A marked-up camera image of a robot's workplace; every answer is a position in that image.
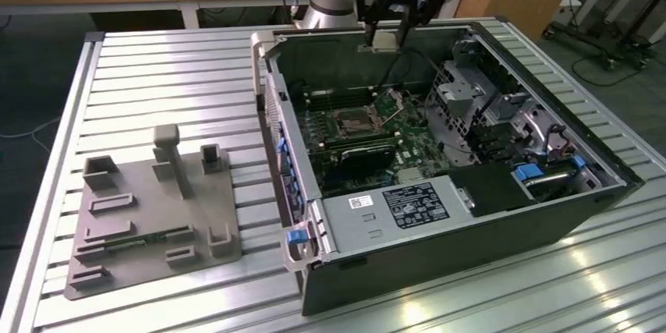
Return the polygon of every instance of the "power supply label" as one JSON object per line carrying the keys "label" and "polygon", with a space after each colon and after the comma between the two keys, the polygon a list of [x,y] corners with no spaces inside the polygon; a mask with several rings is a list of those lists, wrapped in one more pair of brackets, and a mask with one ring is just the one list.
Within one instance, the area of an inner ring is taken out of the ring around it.
{"label": "power supply label", "polygon": [[395,224],[402,229],[448,218],[430,182],[384,191],[383,194]]}

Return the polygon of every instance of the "table leg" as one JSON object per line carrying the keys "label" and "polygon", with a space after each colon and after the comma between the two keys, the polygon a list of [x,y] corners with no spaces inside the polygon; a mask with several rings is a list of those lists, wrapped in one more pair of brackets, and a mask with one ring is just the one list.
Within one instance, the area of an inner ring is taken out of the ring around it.
{"label": "table leg", "polygon": [[196,2],[180,3],[180,13],[183,14],[185,29],[199,29],[199,18],[196,16],[197,9],[199,4]]}

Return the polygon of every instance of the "white label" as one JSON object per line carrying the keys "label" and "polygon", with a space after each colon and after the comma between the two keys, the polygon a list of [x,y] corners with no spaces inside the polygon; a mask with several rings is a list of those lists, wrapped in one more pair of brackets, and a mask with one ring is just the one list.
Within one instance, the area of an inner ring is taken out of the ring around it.
{"label": "white label", "polygon": [[350,199],[350,207],[352,208],[352,210],[371,205],[372,205],[372,198],[370,195],[364,195],[363,197],[356,197]]}

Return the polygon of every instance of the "metal bracket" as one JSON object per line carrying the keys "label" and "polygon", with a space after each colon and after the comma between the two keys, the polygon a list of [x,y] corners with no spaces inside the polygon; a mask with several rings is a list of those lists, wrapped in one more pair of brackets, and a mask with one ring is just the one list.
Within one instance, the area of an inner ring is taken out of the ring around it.
{"label": "metal bracket", "polygon": [[270,50],[276,46],[278,42],[272,31],[258,31],[250,37],[252,42],[252,81],[254,93],[262,94],[262,70],[259,59],[266,56]]}

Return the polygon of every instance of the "gray metal frame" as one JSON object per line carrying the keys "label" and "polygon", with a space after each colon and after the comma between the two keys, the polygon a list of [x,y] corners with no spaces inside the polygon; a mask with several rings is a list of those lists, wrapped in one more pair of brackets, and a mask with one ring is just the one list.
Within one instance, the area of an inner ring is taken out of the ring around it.
{"label": "gray metal frame", "polygon": [[[663,329],[666,161],[510,24],[476,21],[647,181],[615,210],[554,245],[303,317],[278,250],[262,137],[244,104],[252,98],[235,96],[252,96],[248,38],[262,28],[108,34],[83,47],[0,331]],[[83,186],[76,153],[112,148],[125,160],[149,158],[144,130],[173,120],[184,147],[220,140],[231,149],[243,258],[69,302],[61,292]]]}

